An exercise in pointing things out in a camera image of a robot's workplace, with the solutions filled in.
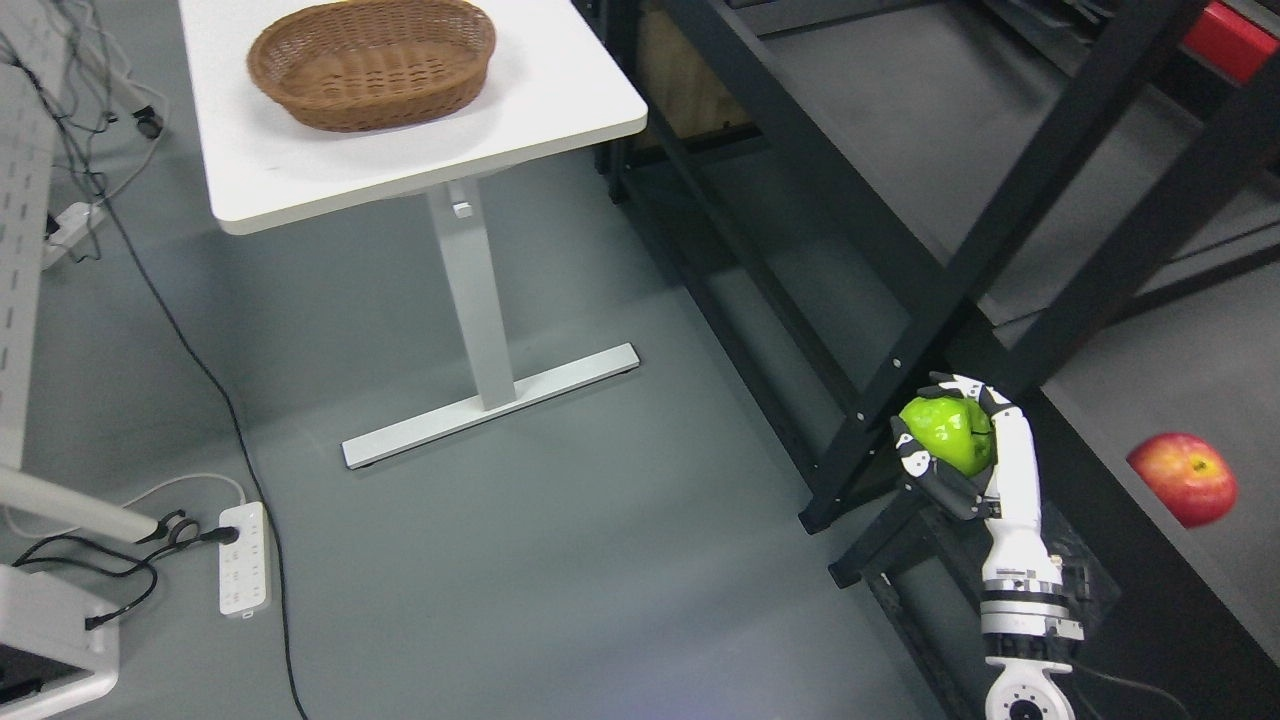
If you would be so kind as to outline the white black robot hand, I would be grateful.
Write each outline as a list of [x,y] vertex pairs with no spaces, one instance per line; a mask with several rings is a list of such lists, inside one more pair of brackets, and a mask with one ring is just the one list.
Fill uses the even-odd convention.
[[1023,410],[993,386],[966,375],[931,373],[923,398],[969,398],[989,419],[995,459],[975,477],[932,454],[892,416],[893,447],[910,489],[922,489],[956,519],[980,518],[992,537],[982,565],[988,589],[1032,594],[1061,594],[1062,574],[1050,557],[1041,534],[1041,478],[1030,424]]

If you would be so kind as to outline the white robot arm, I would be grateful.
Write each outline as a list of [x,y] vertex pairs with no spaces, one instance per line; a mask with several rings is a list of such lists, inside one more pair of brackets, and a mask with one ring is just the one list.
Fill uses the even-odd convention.
[[986,662],[998,669],[987,691],[987,719],[1074,719],[1057,675],[1073,673],[1070,653],[1084,641],[1057,587],[1028,589],[988,583],[980,596]]

